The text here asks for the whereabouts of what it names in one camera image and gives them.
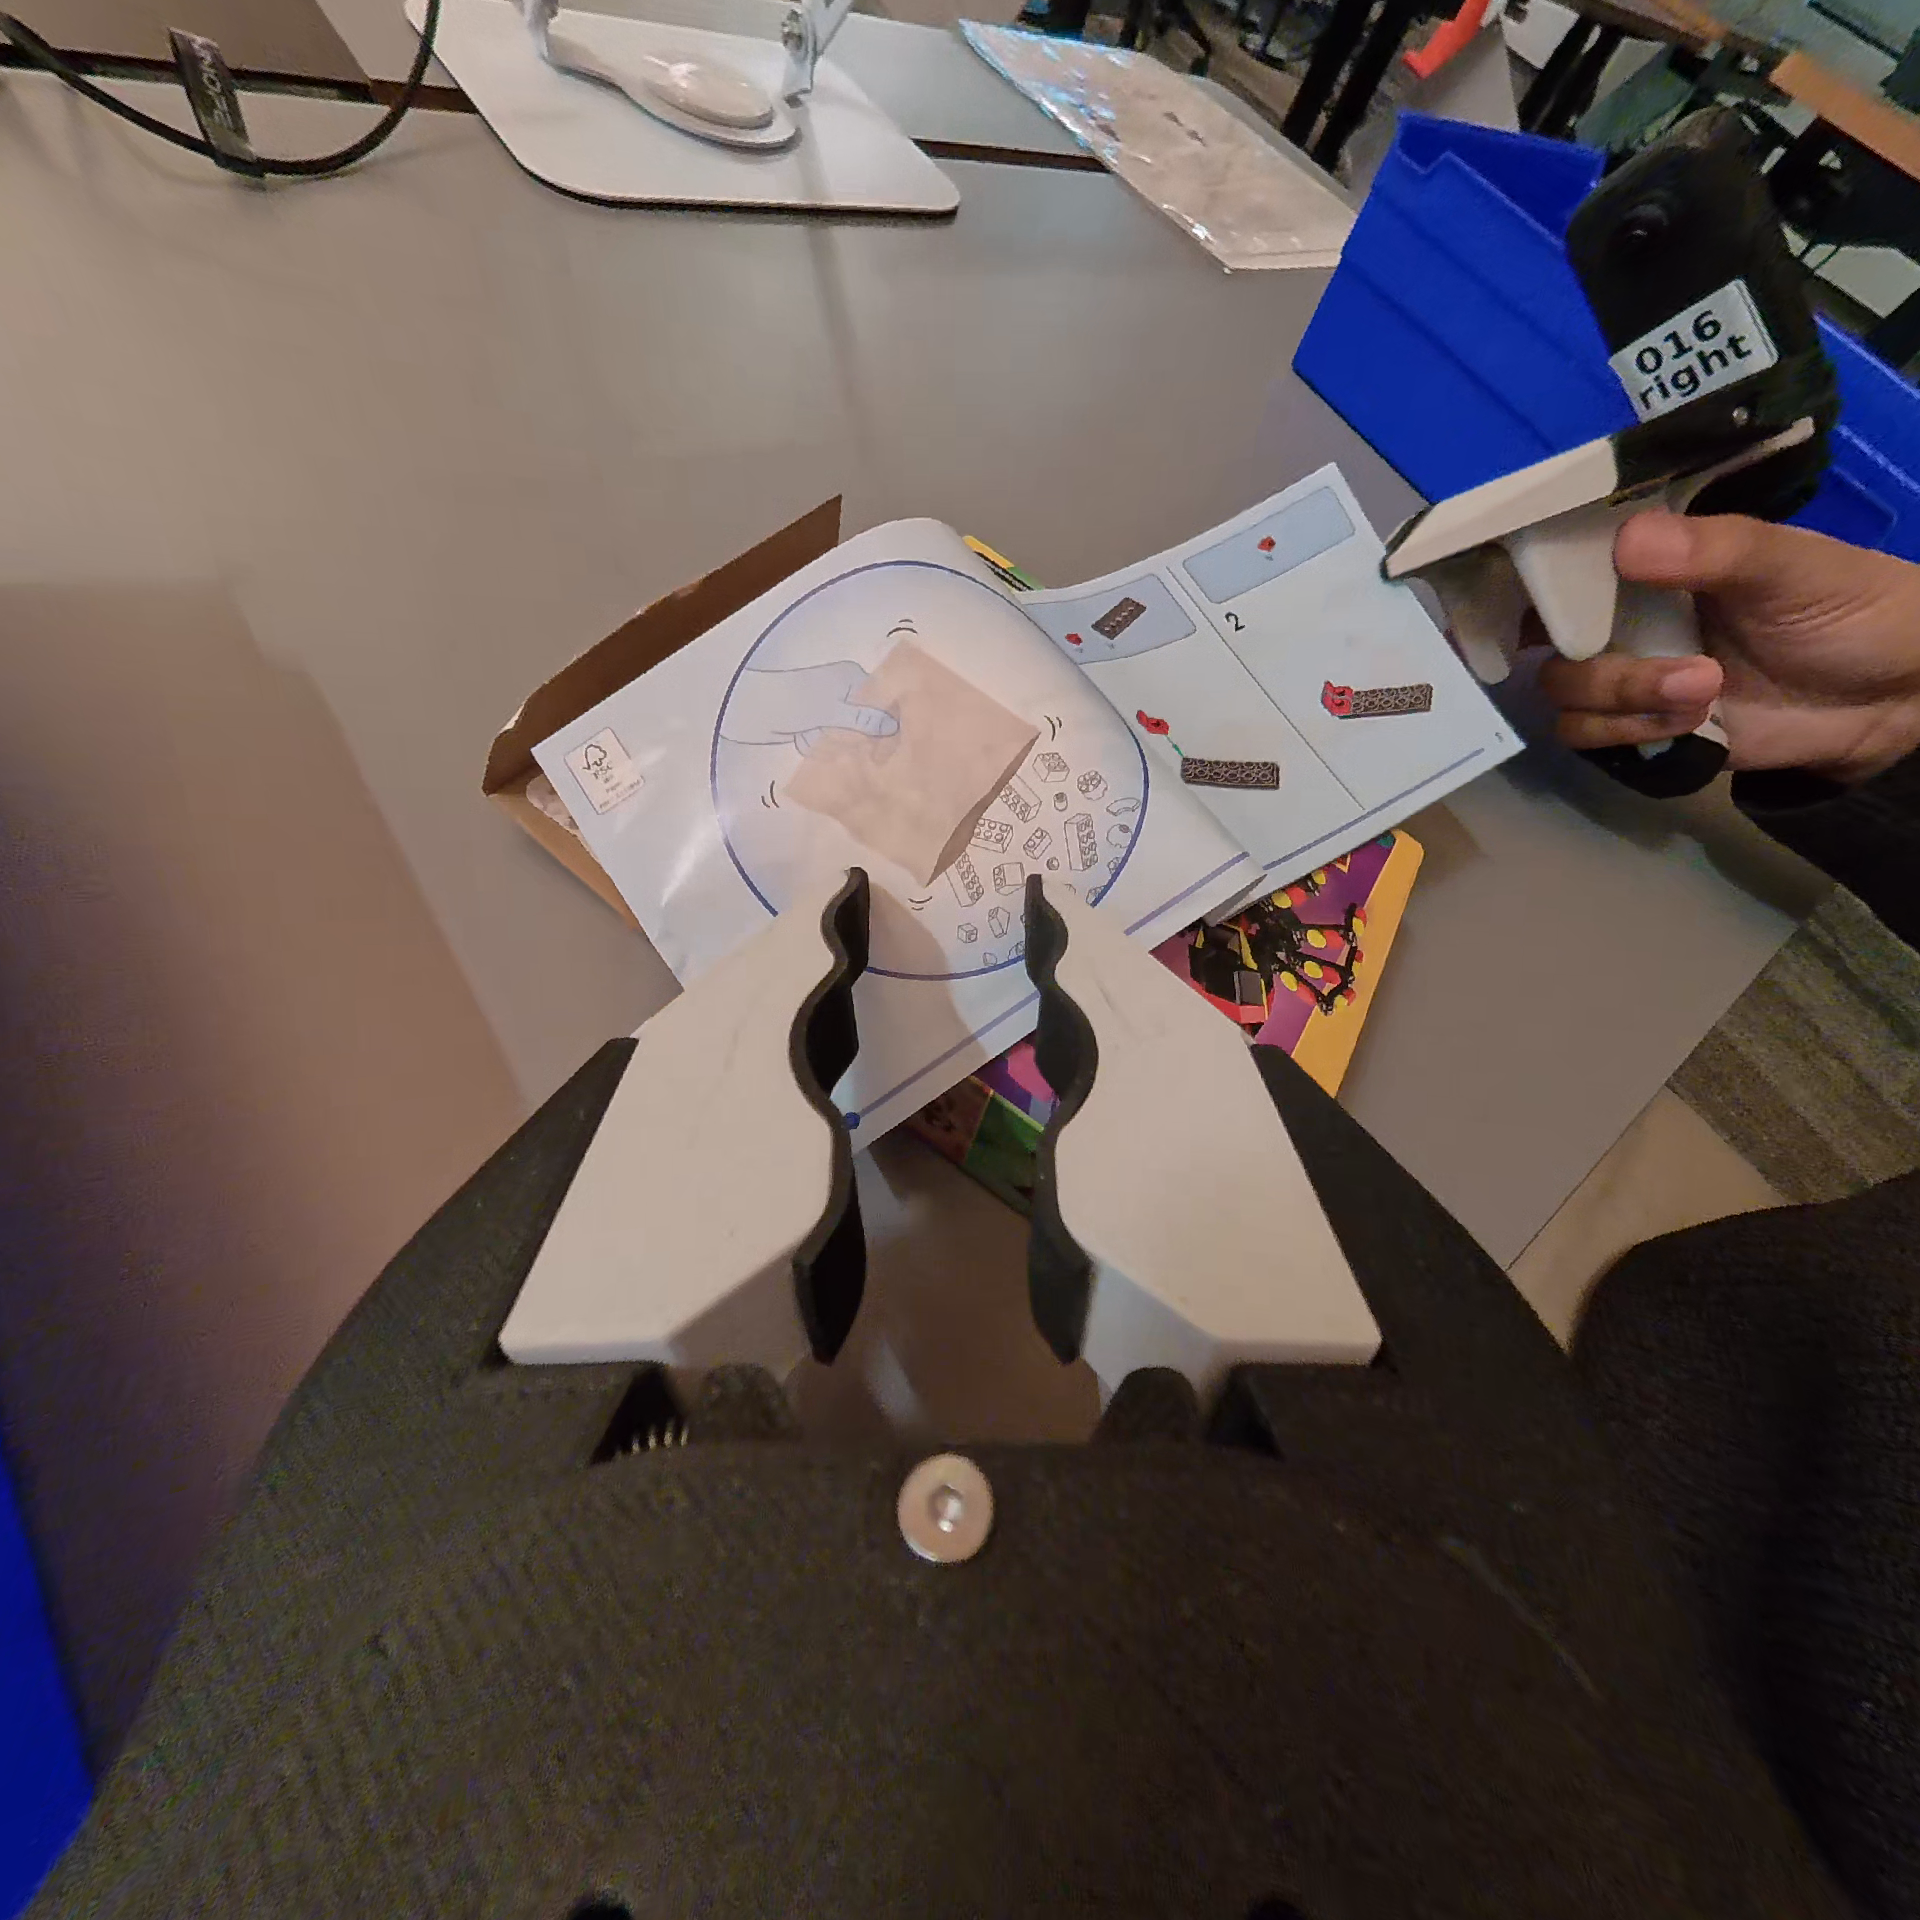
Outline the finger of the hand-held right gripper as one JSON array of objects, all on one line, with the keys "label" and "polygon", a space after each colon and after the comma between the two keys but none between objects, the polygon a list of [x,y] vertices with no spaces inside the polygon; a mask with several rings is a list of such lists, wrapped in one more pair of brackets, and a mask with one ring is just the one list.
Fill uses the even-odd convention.
[{"label": "finger of the hand-held right gripper", "polygon": [[1486,583],[1518,567],[1506,537],[1602,504],[1618,487],[1616,441],[1586,441],[1531,469],[1429,504],[1381,548],[1391,583]]},{"label": "finger of the hand-held right gripper", "polygon": [[1544,645],[1518,563],[1504,546],[1477,546],[1436,563],[1448,638],[1478,686],[1506,683],[1521,652]]}]

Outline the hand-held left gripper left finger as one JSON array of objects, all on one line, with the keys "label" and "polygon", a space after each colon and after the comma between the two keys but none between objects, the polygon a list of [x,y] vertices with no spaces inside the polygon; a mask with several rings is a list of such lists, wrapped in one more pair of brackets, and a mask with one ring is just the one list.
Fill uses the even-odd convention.
[{"label": "hand-held left gripper left finger", "polygon": [[648,1016],[499,1347],[510,1362],[797,1366],[844,1347],[867,1280],[852,1129],[863,870],[806,881]]}]

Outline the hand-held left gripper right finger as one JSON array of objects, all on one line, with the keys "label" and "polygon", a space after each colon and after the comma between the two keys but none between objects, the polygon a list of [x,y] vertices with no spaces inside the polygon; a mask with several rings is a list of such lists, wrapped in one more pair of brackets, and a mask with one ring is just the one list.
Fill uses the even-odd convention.
[{"label": "hand-held left gripper right finger", "polygon": [[1366,1364],[1380,1326],[1253,1050],[1101,909],[1026,883],[1039,1140],[1026,1287],[1060,1362]]}]

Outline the person's right forearm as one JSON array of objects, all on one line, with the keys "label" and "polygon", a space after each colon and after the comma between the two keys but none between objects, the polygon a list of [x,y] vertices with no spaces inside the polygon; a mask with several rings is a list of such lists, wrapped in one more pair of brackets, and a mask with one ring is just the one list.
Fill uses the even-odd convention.
[{"label": "person's right forearm", "polygon": [[1916,750],[1858,782],[1810,770],[1735,772],[1734,804],[1916,948]]}]

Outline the person's right hand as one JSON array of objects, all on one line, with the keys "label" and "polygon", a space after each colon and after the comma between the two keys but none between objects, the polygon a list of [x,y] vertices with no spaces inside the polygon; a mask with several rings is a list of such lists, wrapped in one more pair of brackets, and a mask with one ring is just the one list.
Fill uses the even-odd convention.
[{"label": "person's right hand", "polygon": [[1695,602],[1695,657],[1548,652],[1537,683],[1579,750],[1645,746],[1718,716],[1735,772],[1858,786],[1916,750],[1916,563],[1749,517],[1645,514],[1620,583]]}]

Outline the blue plastic bin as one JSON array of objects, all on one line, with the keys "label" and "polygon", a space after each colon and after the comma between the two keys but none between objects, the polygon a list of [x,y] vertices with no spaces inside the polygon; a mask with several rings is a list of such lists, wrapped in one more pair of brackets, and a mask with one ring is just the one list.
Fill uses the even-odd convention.
[{"label": "blue plastic bin", "polygon": [[[1396,119],[1295,372],[1429,501],[1634,423],[1567,254],[1602,182],[1582,144]],[[1832,430],[1788,519],[1916,561],[1916,469]]]},{"label": "blue plastic bin", "polygon": [[1843,332],[1817,318],[1824,350],[1835,369],[1835,441],[1865,448],[1889,469],[1916,469],[1916,382]]}]

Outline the wooden background desk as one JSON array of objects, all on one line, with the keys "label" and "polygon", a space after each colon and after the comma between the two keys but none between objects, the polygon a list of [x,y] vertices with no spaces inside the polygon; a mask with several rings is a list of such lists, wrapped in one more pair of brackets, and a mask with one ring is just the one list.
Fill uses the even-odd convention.
[{"label": "wooden background desk", "polygon": [[1901,55],[1854,31],[1848,4],[1567,4],[1629,40],[1729,55],[1762,101],[1826,124],[1916,182],[1916,108],[1888,93]]}]

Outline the orange traffic cone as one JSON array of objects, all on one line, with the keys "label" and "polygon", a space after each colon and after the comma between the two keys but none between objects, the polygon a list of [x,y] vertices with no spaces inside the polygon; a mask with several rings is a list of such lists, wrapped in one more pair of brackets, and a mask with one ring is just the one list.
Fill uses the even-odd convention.
[{"label": "orange traffic cone", "polygon": [[1444,66],[1448,66],[1478,42],[1483,31],[1498,24],[1504,8],[1506,4],[1458,4],[1448,19],[1436,20],[1424,42],[1409,46],[1401,55],[1407,72],[1422,80],[1435,79]]}]

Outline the clear plastic bag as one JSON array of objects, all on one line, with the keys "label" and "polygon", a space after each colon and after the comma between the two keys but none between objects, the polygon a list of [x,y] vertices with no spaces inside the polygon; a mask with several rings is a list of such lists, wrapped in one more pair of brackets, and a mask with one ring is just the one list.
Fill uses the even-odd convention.
[{"label": "clear plastic bag", "polygon": [[961,20],[966,46],[1227,272],[1327,272],[1356,210],[1331,178],[1162,59]]}]

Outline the person's black sweater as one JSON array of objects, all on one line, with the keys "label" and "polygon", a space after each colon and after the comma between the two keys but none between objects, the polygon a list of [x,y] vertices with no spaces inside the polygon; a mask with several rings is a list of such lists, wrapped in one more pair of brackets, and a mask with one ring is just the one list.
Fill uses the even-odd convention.
[{"label": "person's black sweater", "polygon": [[1572,1366],[1858,1918],[1916,1914],[1916,1173],[1597,1277]]}]

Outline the white document stand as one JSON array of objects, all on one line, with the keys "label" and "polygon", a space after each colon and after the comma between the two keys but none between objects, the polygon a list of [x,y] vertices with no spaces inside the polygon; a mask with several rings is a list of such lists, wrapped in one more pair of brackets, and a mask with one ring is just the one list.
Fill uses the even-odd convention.
[{"label": "white document stand", "polygon": [[[543,33],[525,4],[443,4],[434,59],[510,158],[595,204],[947,218],[956,186],[834,59],[789,101],[777,35],[558,8]],[[726,128],[621,79],[700,66],[763,97],[763,128]]]}]

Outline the blue object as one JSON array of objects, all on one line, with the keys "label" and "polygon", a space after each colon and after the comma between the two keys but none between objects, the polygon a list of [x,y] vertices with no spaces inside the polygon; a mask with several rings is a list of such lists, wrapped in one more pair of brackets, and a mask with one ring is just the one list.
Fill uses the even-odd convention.
[{"label": "blue object", "polygon": [[4,1918],[22,1918],[89,1808],[89,1768],[35,1547],[4,1469]]}]

